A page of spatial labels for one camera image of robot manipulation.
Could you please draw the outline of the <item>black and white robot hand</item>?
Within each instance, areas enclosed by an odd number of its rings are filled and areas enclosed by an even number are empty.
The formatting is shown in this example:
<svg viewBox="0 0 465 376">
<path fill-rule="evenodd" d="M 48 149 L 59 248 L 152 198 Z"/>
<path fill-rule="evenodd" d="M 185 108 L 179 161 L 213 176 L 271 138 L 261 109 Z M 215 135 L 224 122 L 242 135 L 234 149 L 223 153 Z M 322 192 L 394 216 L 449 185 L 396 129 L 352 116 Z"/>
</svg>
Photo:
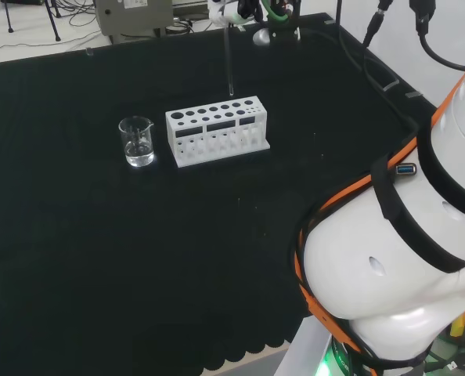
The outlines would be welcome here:
<svg viewBox="0 0 465 376">
<path fill-rule="evenodd" d="M 208 0 L 207 8 L 209 19 L 218 27 L 242 25 L 250 21 L 261 23 L 264 19 L 259 0 Z"/>
</svg>

